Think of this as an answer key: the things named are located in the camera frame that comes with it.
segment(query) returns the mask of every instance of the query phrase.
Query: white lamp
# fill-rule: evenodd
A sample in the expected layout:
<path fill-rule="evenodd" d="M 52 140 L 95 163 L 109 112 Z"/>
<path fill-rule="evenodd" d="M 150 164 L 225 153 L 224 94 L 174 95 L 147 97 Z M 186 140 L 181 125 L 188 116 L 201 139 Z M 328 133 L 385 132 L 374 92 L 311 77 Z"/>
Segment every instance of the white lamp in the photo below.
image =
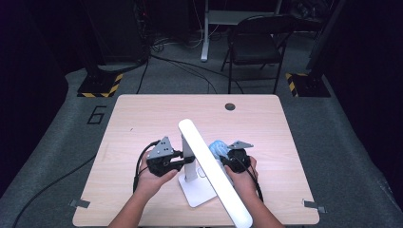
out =
<path fill-rule="evenodd" d="M 179 122 L 179 129 L 182 132 L 183 155 L 188 157 L 194 154 L 201 166 L 197 168 L 195 161 L 186 164 L 184 174 L 179 177 L 189 205 L 196 207 L 217 195 L 236 227 L 251 227 L 253 222 L 251 215 L 222 172 L 196 126 L 186 119 Z"/>

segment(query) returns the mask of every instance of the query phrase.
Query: printed number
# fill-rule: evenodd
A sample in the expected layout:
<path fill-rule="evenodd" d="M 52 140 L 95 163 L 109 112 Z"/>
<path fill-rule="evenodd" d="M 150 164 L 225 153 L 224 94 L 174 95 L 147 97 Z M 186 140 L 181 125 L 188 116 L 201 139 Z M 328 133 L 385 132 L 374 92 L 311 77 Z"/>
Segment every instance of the printed number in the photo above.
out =
<path fill-rule="evenodd" d="M 104 117 L 105 113 L 104 112 L 96 112 L 98 108 L 105 108 L 106 106 L 95 106 L 94 110 L 92 111 L 91 116 L 88 119 L 88 122 L 86 124 L 100 124 L 102 121 L 102 118 Z"/>

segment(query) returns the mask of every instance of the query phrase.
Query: table leg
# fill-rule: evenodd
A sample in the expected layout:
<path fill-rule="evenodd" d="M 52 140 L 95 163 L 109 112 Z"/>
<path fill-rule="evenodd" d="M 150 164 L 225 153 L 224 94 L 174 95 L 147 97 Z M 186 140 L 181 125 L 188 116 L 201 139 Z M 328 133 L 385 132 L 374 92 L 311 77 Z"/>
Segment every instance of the table leg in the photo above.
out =
<path fill-rule="evenodd" d="M 202 51 L 201 51 L 201 61 L 207 62 L 208 56 L 208 46 L 209 46 L 209 38 L 208 38 L 208 0 L 205 0 L 204 7 L 204 42 L 202 43 Z"/>

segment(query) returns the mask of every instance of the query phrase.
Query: person's left hand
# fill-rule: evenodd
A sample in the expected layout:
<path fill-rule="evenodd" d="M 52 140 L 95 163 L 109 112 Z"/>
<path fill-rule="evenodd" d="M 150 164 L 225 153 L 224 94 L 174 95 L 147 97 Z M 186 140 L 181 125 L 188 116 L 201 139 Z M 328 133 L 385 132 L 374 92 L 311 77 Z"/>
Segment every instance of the person's left hand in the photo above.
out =
<path fill-rule="evenodd" d="M 148 200 L 151 199 L 160 190 L 166 182 L 170 181 L 178 173 L 178 170 L 174 169 L 164 174 L 162 177 L 158 177 L 152 174 L 147 167 L 147 155 L 150 151 L 144 153 L 142 158 L 142 164 L 140 165 L 140 177 L 135 193 L 142 194 Z"/>

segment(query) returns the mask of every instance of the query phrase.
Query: wooden table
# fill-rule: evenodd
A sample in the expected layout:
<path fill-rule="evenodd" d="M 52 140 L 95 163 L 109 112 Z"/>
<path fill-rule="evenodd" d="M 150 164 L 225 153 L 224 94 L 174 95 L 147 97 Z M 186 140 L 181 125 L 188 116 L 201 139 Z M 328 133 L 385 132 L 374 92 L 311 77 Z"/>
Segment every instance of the wooden table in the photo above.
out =
<path fill-rule="evenodd" d="M 235 105 L 230 111 L 226 104 Z M 182 150 L 178 123 L 190 119 L 206 144 L 236 140 L 254 145 L 247 153 L 258 161 L 265 204 L 283 224 L 316 224 L 316 209 L 296 146 L 275 95 L 122 95 L 119 97 L 92 166 L 76 226 L 107 226 L 132 194 L 136 162 L 151 142 L 168 136 Z M 191 208 L 178 176 L 144 208 L 141 226 L 231 226 L 218 198 Z"/>

